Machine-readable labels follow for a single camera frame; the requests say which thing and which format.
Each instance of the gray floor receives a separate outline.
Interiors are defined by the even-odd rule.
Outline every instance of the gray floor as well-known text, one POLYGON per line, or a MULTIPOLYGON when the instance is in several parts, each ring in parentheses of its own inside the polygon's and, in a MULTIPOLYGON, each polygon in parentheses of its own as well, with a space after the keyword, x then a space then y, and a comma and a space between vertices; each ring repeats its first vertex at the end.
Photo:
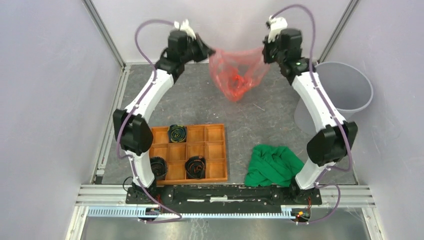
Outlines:
MULTIPOLYGON (((130 69, 122 106, 129 104, 143 88, 152 69, 133 65, 130 69)), ((224 123, 227 140, 228 183, 241 184, 249 166, 252 148, 257 144, 288 146, 306 161, 311 136, 296 126, 293 114, 299 95, 273 65, 261 84, 247 92, 237 103, 230 102, 214 85, 207 64, 188 64, 176 84, 163 96, 150 117, 149 126, 171 124, 224 123)), ((131 176, 127 160, 120 160, 113 141, 103 184, 122 184, 131 176)), ((338 166, 347 168, 348 161, 338 166)), ((355 184, 352 172, 328 172, 321 183, 355 184)))

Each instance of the green cloth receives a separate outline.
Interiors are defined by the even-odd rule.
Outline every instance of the green cloth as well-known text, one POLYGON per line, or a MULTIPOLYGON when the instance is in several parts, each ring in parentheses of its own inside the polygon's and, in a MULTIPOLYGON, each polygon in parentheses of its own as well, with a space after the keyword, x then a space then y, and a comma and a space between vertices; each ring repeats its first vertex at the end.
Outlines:
POLYGON ((304 163, 288 147, 260 144, 253 148, 244 184, 288 187, 303 166, 304 163))

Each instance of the gray trash bin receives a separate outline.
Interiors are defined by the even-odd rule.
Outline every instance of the gray trash bin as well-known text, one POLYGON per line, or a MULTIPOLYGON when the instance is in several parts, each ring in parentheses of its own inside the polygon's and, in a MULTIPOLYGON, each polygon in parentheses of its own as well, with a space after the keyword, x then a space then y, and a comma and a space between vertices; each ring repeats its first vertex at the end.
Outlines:
MULTIPOLYGON (((352 66, 328 61, 318 64, 316 72, 328 97, 346 120, 365 109, 373 99, 370 80, 352 66)), ((302 99, 294 111, 294 122, 302 132, 316 134, 314 122, 302 99)))

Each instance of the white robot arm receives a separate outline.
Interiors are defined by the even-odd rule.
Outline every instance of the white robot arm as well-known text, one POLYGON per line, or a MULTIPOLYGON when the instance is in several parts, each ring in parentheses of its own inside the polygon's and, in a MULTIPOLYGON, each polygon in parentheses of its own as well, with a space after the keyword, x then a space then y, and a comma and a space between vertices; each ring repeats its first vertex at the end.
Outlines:
POLYGON ((186 63, 203 61, 215 53, 195 34, 187 20, 182 24, 175 22, 174 27, 146 85, 125 109, 113 113, 115 138, 129 159, 133 187, 156 187, 149 157, 153 134, 148 122, 159 100, 183 73, 186 63))
MULTIPOLYGON (((290 184, 291 197, 304 198, 314 189, 320 175, 347 154, 341 132, 328 107, 333 110, 338 121, 343 123, 350 146, 355 140, 358 127, 354 122, 345 121, 323 89, 315 69, 310 71, 309 59, 302 57, 301 31, 287 28, 284 18, 271 19, 268 27, 270 34, 263 41, 264 62, 278 63, 282 75, 305 102, 317 132, 307 144, 308 160, 290 184)), ((156 187, 150 166, 149 148, 153 143, 153 135, 148 126, 149 118, 162 96, 183 73, 187 62, 200 62, 215 53, 202 42, 198 34, 194 34, 188 22, 175 24, 175 28, 147 84, 124 110, 117 109, 113 113, 115 137, 130 156, 132 186, 148 188, 149 192, 156 187), (123 124, 131 112, 129 121, 123 124)))
POLYGON ((282 24, 285 22, 282 17, 270 18, 267 22, 270 32, 263 41, 262 54, 265 63, 278 63, 281 74, 300 95, 315 124, 316 135, 306 147, 308 160, 290 183, 291 195, 297 198, 310 193, 322 174, 347 155, 345 140, 335 119, 341 123, 350 147, 358 126, 346 122, 337 111, 312 62, 302 57, 302 32, 287 28, 287 24, 282 24))

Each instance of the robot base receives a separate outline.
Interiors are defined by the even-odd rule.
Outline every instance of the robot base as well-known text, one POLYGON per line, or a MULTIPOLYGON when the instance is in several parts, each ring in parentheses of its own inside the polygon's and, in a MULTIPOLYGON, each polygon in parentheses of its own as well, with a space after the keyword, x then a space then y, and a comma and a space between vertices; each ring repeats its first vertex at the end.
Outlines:
MULTIPOLYGON (((277 185, 166 185, 158 186, 155 192, 165 206, 185 214, 280 213, 281 205, 307 206, 308 197, 312 205, 323 203, 319 189, 312 188, 307 194, 293 198, 289 187, 277 185)), ((128 188, 125 203, 154 204, 133 187, 128 188)))

